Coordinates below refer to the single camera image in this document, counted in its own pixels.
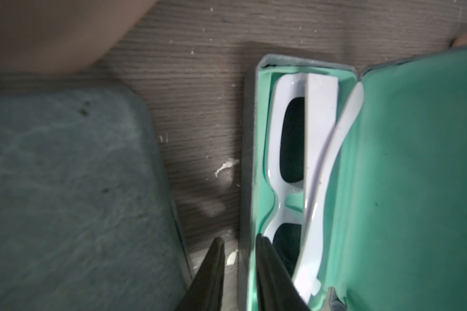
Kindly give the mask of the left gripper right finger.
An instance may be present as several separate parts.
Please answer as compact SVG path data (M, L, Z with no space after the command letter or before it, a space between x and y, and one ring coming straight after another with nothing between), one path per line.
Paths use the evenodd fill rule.
M309 310L271 241L262 234L256 237L255 253L258 310Z

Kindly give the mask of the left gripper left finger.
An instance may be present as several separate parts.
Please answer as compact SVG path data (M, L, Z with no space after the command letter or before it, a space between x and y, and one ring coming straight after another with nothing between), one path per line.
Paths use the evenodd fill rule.
M223 300L225 268L224 239L213 240L191 286L176 311L218 311Z

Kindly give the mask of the grey case white sunglasses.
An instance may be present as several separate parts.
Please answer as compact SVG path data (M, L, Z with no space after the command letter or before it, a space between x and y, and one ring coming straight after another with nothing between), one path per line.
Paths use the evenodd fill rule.
M258 310L255 241L274 209L265 173L269 111L283 75L339 80L364 102L333 166L324 206L322 287L310 310L467 310L467 46L358 73L339 63L265 55L245 79L238 308ZM304 178L304 98L283 122L283 179ZM270 240L292 280L300 224Z

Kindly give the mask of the grey case tortoise sunglasses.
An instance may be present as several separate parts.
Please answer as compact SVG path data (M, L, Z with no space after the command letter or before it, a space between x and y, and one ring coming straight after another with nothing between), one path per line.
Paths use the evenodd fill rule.
M189 276L141 98L0 96L0 310L174 310Z

